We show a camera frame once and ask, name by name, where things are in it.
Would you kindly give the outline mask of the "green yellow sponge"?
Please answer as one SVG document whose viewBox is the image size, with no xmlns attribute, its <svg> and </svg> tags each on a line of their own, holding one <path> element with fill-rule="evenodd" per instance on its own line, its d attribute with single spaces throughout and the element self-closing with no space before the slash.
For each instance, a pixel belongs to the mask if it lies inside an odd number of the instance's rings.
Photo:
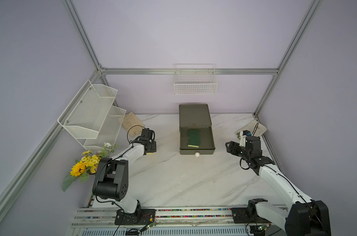
<svg viewBox="0 0 357 236">
<path fill-rule="evenodd" d="M 200 131 L 198 129 L 189 129 L 187 134 L 188 134 L 188 147 L 199 148 L 201 143 Z"/>
</svg>

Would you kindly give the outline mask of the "olive white yellow drawer cabinet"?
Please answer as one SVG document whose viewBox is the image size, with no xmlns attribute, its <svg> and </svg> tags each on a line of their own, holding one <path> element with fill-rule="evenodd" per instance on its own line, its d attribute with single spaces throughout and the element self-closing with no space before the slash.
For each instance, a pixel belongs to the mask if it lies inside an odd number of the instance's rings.
<svg viewBox="0 0 357 236">
<path fill-rule="evenodd" d="M 179 127 L 212 126 L 207 104 L 180 104 Z"/>
</svg>

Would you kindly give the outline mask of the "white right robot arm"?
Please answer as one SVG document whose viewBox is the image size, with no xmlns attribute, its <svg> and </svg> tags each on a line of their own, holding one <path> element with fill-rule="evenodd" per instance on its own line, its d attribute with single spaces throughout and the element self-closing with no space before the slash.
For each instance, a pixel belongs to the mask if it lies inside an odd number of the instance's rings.
<svg viewBox="0 0 357 236">
<path fill-rule="evenodd" d="M 263 155 L 260 137 L 243 136 L 241 142 L 227 142 L 226 151 L 245 161 L 247 168 L 268 183 L 287 208 L 283 210 L 263 198 L 252 199 L 245 208 L 243 220 L 251 223 L 256 223 L 259 218 L 267 220 L 288 236 L 330 236 L 327 205 L 323 201 L 313 200 L 299 190 L 271 158 Z"/>
</svg>

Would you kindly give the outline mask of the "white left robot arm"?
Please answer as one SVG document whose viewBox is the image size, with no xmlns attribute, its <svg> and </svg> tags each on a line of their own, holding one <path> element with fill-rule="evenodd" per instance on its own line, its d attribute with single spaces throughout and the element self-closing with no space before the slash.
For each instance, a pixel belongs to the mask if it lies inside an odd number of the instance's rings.
<svg viewBox="0 0 357 236">
<path fill-rule="evenodd" d="M 99 203 L 117 205 L 124 213 L 134 214 L 140 202 L 128 194 L 129 167 L 138 158 L 157 151 L 155 132 L 144 128 L 129 146 L 113 157 L 102 158 L 98 164 L 92 193 Z"/>
</svg>

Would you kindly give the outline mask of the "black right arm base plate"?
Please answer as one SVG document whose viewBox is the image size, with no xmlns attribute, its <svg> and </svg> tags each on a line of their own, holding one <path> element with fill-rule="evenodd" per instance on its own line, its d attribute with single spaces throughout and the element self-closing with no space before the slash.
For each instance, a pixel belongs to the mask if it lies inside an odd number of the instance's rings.
<svg viewBox="0 0 357 236">
<path fill-rule="evenodd" d="M 257 215 L 250 216 L 248 213 L 248 208 L 246 207 L 234 207 L 231 208 L 232 218 L 234 224 L 247 224 L 247 223 L 268 223 L 266 219 L 263 219 Z"/>
</svg>

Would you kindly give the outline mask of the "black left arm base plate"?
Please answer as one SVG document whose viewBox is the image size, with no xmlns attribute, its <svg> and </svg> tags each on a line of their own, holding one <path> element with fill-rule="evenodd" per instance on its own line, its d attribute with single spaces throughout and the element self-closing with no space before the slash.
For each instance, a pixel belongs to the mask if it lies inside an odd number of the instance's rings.
<svg viewBox="0 0 357 236">
<path fill-rule="evenodd" d="M 134 213 L 116 212 L 115 225 L 147 225 L 155 219 L 156 209 L 137 209 Z"/>
</svg>

